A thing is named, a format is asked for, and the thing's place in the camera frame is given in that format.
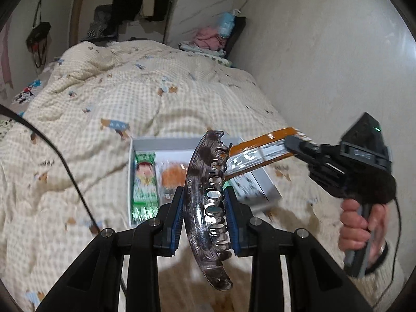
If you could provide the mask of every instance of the pink towel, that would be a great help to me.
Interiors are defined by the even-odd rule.
[[[225,47],[227,39],[219,36],[216,29],[207,27],[198,31],[193,42],[201,49],[217,51]]]

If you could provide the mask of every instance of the black wristband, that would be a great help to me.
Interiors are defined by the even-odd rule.
[[[386,242],[386,246],[384,247],[384,250],[380,257],[375,261],[373,265],[371,265],[367,270],[365,271],[366,275],[369,275],[370,273],[373,273],[375,270],[377,270],[386,260],[388,253],[388,244]]]

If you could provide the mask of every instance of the checkered blanket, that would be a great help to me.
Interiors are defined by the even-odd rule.
[[[62,152],[99,225],[115,230],[129,228],[129,136],[201,137],[218,129],[249,140],[287,126],[250,74],[152,41],[69,49],[24,117]],[[121,129],[111,126],[116,122]],[[0,164],[0,276],[22,309],[33,311],[96,231],[62,163],[34,133],[15,124],[0,142]],[[294,158],[267,171],[283,198],[263,218],[287,230],[307,228],[342,264],[340,201]],[[158,262],[163,311],[196,311],[224,299],[235,311],[248,309],[251,259],[226,262],[234,281],[228,296],[204,280],[184,233],[177,255]],[[357,283],[371,302],[388,283],[387,263]]]

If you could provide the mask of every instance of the green snack package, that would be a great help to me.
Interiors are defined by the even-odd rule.
[[[156,217],[159,209],[155,153],[137,153],[134,161],[132,219],[136,223]]]

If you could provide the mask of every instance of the handbag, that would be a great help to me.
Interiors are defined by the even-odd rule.
[[[32,52],[33,61],[38,69],[46,63],[45,52],[48,41],[47,37],[51,28],[52,26],[49,22],[42,22],[42,0],[39,0],[36,8],[35,19],[33,20],[32,31],[26,39],[26,46]]]

